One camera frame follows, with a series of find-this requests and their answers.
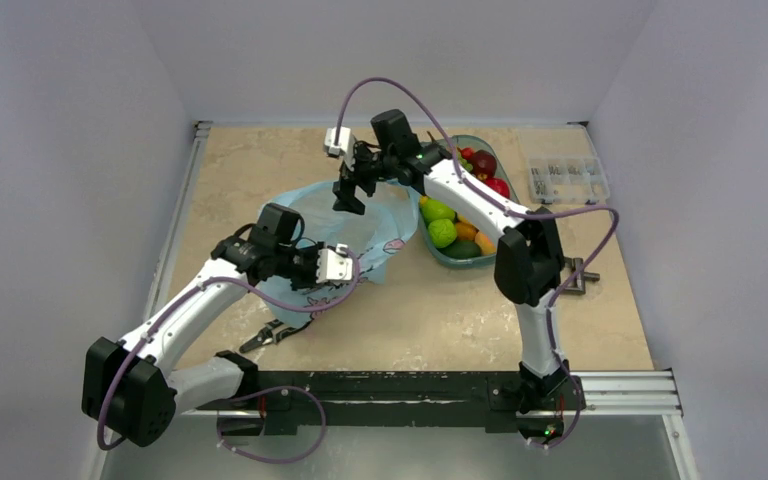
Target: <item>gray wall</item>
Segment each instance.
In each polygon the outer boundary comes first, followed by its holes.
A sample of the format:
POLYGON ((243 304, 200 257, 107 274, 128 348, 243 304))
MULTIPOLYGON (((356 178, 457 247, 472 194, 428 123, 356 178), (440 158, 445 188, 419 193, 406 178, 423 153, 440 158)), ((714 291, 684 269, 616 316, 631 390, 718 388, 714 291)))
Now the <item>gray wall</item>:
POLYGON ((0 2, 0 478, 79 478, 83 356, 142 313, 191 139, 127 0, 0 2))
MULTIPOLYGON (((390 76, 448 123, 590 118, 655 0, 134 0, 196 118, 333 122, 390 76)), ((390 86, 350 120, 418 112, 390 86)))
POLYGON ((658 2, 591 126, 703 478, 768 478, 768 2, 658 2))

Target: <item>plastic container of fruit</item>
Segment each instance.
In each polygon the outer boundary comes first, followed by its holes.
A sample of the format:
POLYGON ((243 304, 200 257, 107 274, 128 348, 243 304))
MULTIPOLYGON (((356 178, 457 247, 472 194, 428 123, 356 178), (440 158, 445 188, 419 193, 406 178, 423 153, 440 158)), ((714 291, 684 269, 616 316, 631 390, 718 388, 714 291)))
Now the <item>plastic container of fruit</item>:
MULTIPOLYGON (((519 203, 519 199, 516 196, 516 192, 514 192, 514 188, 511 185, 510 180, 508 180, 507 174, 505 174, 505 169, 502 168, 502 162, 499 159, 499 156, 496 155, 496 152, 493 151, 493 148, 484 140, 474 137, 472 135, 455 135, 452 137, 452 141, 455 142, 455 146, 459 149, 465 149, 465 148, 472 148, 474 151, 478 150, 486 150, 490 152, 494 157, 496 157, 498 161, 496 165, 496 174, 494 175, 495 178, 499 178, 505 181, 505 183, 508 184, 508 187, 511 191, 511 200, 513 200, 516 203, 519 203)), ((437 143, 442 145, 448 150, 448 145, 446 145, 446 141, 443 139, 437 140, 437 143)), ((496 254, 493 255, 484 255, 481 257, 474 257, 474 258, 465 258, 465 259, 459 259, 459 258, 452 258, 448 255, 444 254, 440 250, 437 249, 437 247, 434 246, 434 244, 431 242, 431 235, 428 233, 428 227, 425 226, 425 221, 422 219, 422 216, 419 217, 419 231, 422 232, 422 238, 425 240, 425 245, 428 247, 428 250, 431 252, 431 255, 434 256, 435 259, 437 259, 438 262, 441 264, 449 267, 449 268, 477 268, 477 267, 489 267, 490 265, 495 264, 496 262, 496 254)))

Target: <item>plastic bag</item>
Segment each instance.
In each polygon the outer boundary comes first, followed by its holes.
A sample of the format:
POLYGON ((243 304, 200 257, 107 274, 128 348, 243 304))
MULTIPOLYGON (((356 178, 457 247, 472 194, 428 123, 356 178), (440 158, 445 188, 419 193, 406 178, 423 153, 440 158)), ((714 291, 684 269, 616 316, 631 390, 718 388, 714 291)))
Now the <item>plastic bag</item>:
MULTIPOLYGON (((361 282, 384 283, 387 260, 399 252, 416 232, 419 194, 396 184, 379 184, 375 195, 361 198, 364 215, 335 212, 332 182, 322 182, 283 193, 269 203, 292 208, 305 221, 304 237, 326 245, 344 243, 360 259, 361 282)), ((299 246, 308 245, 301 240, 299 246)), ((304 307, 327 304, 343 294, 346 285, 318 286, 292 291, 290 280, 272 277, 258 285, 264 293, 286 303, 304 307)), ((288 312, 269 304, 275 318, 299 328, 325 312, 288 312)))

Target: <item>lime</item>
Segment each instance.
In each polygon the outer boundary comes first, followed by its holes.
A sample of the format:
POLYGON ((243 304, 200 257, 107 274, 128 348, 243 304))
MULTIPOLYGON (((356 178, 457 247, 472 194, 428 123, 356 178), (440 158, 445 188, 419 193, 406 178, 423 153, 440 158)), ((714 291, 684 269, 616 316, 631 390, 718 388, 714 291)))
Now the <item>lime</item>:
POLYGON ((455 219, 454 210, 447 207, 443 202, 434 200, 433 198, 429 198, 423 203, 422 206, 419 207, 419 210, 422 212, 422 218, 425 219, 425 223, 431 223, 434 220, 440 219, 452 221, 455 219))
POLYGON ((441 218, 429 223, 428 234, 431 236, 431 243, 437 248, 448 247, 458 238, 455 224, 448 218, 441 218))

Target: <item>beige table surface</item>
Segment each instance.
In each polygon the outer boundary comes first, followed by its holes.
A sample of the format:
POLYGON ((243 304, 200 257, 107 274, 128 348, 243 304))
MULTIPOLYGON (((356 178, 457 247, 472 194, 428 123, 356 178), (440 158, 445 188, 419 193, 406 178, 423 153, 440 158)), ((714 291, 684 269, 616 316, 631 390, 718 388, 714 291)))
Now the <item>beige table surface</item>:
MULTIPOLYGON (((520 201, 530 204, 526 155, 588 154, 579 128, 453 128, 493 146, 520 201)), ((371 129, 356 129, 373 141, 371 129)), ((336 180, 339 161, 322 153, 323 128, 213 128, 193 194, 171 292, 191 280, 216 242, 254 222, 280 193, 336 180)), ((552 206, 553 210, 565 207, 552 206)), ((586 256, 607 230, 596 212, 558 221, 564 253, 586 256)), ((602 275, 584 297, 559 302, 563 347, 575 370, 649 370, 652 362, 616 240, 593 262, 602 275)), ((272 320, 254 295, 222 314, 179 368, 239 346, 272 320)), ((514 370, 520 336, 493 269, 439 265, 417 232, 388 263, 385 285, 363 284, 308 329, 248 354, 265 370, 514 370)))

